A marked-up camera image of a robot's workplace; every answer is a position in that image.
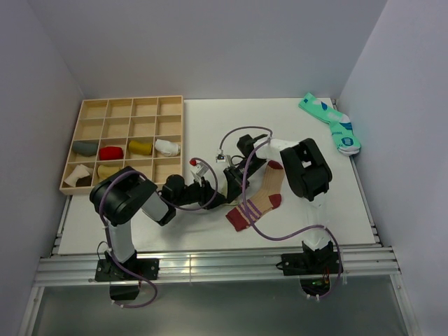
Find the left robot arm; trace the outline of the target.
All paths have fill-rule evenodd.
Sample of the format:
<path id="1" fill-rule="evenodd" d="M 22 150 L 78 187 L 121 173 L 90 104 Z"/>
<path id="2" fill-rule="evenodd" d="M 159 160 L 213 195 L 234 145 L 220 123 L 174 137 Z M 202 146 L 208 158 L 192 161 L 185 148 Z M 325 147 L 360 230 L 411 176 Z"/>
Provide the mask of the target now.
<path id="1" fill-rule="evenodd" d="M 227 202 L 226 196 L 212 188 L 205 178 L 185 184 L 178 174 L 169 176 L 161 190 L 140 171 L 127 166 L 98 183 L 89 195 L 94 210 L 106 230 L 111 271 L 119 279 L 129 279 L 137 270 L 136 249 L 132 241 L 131 220 L 138 211 L 160 226 L 171 221 L 176 211 L 213 209 Z"/>

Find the tan maroon striped sock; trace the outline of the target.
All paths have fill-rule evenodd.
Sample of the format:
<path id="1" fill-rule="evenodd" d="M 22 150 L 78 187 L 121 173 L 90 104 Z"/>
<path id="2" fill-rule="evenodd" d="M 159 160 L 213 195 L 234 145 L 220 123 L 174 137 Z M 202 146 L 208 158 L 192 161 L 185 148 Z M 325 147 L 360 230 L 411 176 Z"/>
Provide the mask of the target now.
<path id="1" fill-rule="evenodd" d="M 265 214 L 281 205 L 280 192 L 284 176 L 284 168 L 278 162 L 270 160 L 267 163 L 260 189 L 246 201 L 248 210 L 241 202 L 225 216 L 237 232 L 249 228 L 250 219 L 256 223 Z"/>

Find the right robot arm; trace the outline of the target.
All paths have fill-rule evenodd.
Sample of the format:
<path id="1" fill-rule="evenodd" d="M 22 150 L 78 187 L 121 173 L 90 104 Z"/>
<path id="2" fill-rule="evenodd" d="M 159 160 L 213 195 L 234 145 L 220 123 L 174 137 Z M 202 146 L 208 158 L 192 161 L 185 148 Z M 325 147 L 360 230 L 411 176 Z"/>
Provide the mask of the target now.
<path id="1" fill-rule="evenodd" d="M 259 190 L 246 196 L 249 171 L 256 163 L 267 166 Z M 329 191 L 332 172 L 315 140 L 300 142 L 261 138 L 249 146 L 249 154 L 242 171 L 241 203 L 226 214 L 236 231 L 253 228 L 262 238 L 282 242 L 302 236 L 303 265 L 306 270 L 317 273 L 327 264 L 325 250 L 337 244 L 334 235 L 323 219 L 323 205 Z M 291 192 L 306 204 L 307 225 L 282 237 L 273 237 L 258 228 L 257 222 L 282 203 L 281 187 L 287 180 Z"/>

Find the pale green ankle sock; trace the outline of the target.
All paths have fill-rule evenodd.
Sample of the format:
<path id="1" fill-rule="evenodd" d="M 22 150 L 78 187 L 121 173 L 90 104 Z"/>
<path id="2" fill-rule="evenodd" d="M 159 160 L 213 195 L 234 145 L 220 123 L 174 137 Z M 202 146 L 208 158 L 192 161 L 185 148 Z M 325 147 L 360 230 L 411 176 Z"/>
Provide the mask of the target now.
<path id="1" fill-rule="evenodd" d="M 219 206 L 236 206 L 239 203 L 242 188 L 237 184 L 224 183 L 215 198 L 215 204 Z"/>

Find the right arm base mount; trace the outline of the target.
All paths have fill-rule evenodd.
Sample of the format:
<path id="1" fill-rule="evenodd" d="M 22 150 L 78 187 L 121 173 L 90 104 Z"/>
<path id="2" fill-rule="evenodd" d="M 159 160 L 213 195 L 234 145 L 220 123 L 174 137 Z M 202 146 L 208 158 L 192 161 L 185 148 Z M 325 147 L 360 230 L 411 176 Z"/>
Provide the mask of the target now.
<path id="1" fill-rule="evenodd" d="M 312 250 L 304 242 L 300 253 L 284 253 L 276 268 L 285 277 L 299 276 L 300 287 L 308 298 L 325 298 L 340 282 L 344 267 L 340 249 L 331 241 L 323 248 Z"/>

